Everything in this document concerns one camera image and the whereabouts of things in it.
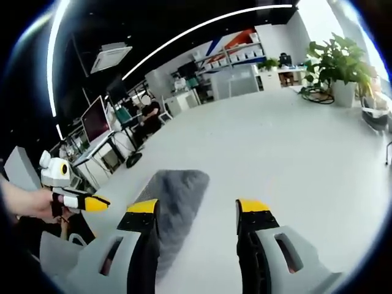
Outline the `person's left hand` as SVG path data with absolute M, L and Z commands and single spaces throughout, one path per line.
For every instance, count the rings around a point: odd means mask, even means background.
M 51 205 L 53 192 L 48 189 L 39 189 L 29 193 L 28 216 L 41 219 L 54 218 Z

